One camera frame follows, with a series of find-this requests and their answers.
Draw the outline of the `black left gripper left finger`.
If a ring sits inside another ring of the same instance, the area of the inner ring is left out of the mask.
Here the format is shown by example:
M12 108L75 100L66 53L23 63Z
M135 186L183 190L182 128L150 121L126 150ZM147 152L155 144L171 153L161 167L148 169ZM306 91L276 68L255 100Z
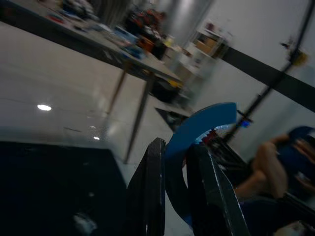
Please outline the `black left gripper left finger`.
M133 174L126 196L126 235L163 236L165 232L165 141L155 138Z

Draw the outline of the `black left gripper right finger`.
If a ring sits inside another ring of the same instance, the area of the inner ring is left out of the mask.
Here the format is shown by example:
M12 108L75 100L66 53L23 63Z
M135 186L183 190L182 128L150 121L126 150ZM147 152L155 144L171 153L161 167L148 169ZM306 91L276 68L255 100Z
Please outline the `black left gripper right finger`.
M202 145L191 145L186 161L194 235L248 236L233 187L209 151Z

